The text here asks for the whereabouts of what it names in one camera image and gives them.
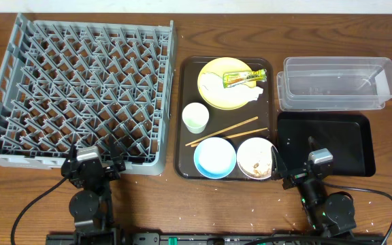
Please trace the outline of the green yellow snack wrapper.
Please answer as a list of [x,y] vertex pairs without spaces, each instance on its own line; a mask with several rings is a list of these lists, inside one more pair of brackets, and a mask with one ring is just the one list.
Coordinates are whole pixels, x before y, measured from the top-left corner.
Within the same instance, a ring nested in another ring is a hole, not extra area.
[[237,71],[223,74],[223,87],[231,88],[246,82],[266,81],[267,74],[265,69],[257,71]]

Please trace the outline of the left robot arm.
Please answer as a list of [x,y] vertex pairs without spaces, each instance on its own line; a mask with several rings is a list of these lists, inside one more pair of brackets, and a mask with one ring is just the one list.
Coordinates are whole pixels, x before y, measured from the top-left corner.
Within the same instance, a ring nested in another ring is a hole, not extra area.
[[112,136],[108,137],[108,150],[112,162],[104,165],[98,147],[77,149],[71,145],[61,167],[62,177],[80,189],[69,202],[75,245],[125,243],[124,233],[114,224],[110,182],[118,180],[126,167]]

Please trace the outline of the white plastic cup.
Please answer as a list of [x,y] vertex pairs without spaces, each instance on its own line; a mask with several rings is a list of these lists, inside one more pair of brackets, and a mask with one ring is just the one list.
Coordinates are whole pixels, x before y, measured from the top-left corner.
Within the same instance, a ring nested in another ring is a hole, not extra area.
[[182,111],[182,120],[187,129],[193,134],[201,133],[209,120],[209,111],[202,103],[190,103]]

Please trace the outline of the light blue bowl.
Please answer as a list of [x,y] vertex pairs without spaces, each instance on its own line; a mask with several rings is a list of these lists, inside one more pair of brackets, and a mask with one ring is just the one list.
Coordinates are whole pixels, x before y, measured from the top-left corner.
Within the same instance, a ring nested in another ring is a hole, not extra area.
[[236,151],[227,140],[210,137],[196,147],[193,162],[202,176],[221,179],[234,170],[237,163]]

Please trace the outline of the white paper napkin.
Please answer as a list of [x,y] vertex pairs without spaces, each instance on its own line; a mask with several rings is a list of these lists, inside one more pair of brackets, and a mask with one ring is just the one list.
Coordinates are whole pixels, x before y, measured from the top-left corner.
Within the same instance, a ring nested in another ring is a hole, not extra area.
[[215,73],[203,73],[201,75],[202,91],[211,99],[215,101],[233,101],[234,103],[244,103],[254,101],[263,93],[263,89],[256,87],[249,87],[245,84],[239,84],[231,88],[223,87],[223,79]]

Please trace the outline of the rice food waste pile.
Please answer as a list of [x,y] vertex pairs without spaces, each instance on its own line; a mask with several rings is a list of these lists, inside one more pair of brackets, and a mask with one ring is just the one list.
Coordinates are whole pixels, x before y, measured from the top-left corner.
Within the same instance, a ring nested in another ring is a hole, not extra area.
[[268,178],[272,173],[272,163],[270,161],[251,163],[246,167],[246,171],[253,178]]

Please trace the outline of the wooden chopstick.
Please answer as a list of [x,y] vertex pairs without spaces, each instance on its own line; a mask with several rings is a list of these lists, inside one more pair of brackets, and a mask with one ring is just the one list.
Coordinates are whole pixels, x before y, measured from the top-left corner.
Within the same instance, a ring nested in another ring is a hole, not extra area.
[[[225,139],[225,140],[229,140],[229,139],[233,139],[233,138],[236,138],[236,137],[242,137],[242,136],[245,136],[245,135],[250,135],[250,134],[253,134],[253,133],[258,133],[258,132],[266,131],[266,130],[268,130],[267,127],[260,128],[260,129],[254,129],[254,130],[251,130],[251,131],[245,131],[245,132],[241,132],[241,133],[236,133],[236,134],[232,134],[232,135],[226,135],[226,136],[224,136],[222,138]],[[194,143],[194,144],[191,144],[190,147],[193,148],[193,147],[198,146],[199,144],[200,143]]]
[[252,121],[257,120],[258,118],[259,118],[258,116],[249,118],[249,119],[247,119],[247,120],[245,120],[245,121],[239,122],[239,123],[237,123],[237,124],[231,125],[231,126],[229,126],[229,127],[226,127],[226,128],[224,128],[224,129],[221,129],[221,130],[216,131],[216,132],[214,132],[214,133],[211,133],[211,134],[209,134],[209,135],[203,136],[203,137],[201,137],[201,138],[199,138],[199,139],[197,139],[197,140],[194,140],[194,141],[192,141],[192,142],[189,142],[189,143],[185,144],[185,146],[190,146],[191,144],[198,143],[198,142],[200,142],[200,141],[202,141],[202,140],[205,140],[205,139],[207,139],[207,138],[209,138],[209,137],[212,137],[212,136],[215,136],[215,135],[224,133],[224,132],[226,132],[226,131],[230,131],[230,130],[232,130],[232,129],[234,129],[234,128],[237,128],[237,127],[241,127],[242,125],[245,125],[245,124],[247,124],[247,123],[250,123],[250,122],[252,122]]

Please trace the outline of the pink white bowl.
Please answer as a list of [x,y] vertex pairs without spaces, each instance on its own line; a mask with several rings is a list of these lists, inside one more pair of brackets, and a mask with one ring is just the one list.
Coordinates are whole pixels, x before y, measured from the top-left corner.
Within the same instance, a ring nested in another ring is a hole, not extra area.
[[267,180],[268,178],[253,178],[246,171],[246,167],[259,161],[270,161],[272,163],[271,147],[274,146],[269,140],[261,137],[252,137],[241,143],[237,151],[237,164],[240,170],[249,178],[254,180]]

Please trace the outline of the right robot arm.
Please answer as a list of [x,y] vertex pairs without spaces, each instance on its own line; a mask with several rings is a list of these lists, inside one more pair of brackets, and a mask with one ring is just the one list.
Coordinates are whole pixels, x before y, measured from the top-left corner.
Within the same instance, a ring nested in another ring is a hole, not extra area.
[[323,237],[351,236],[357,226],[353,197],[344,191],[328,194],[323,179],[333,173],[333,155],[326,148],[309,153],[301,167],[289,169],[275,147],[271,147],[272,180],[282,180],[283,189],[296,188],[308,222]]

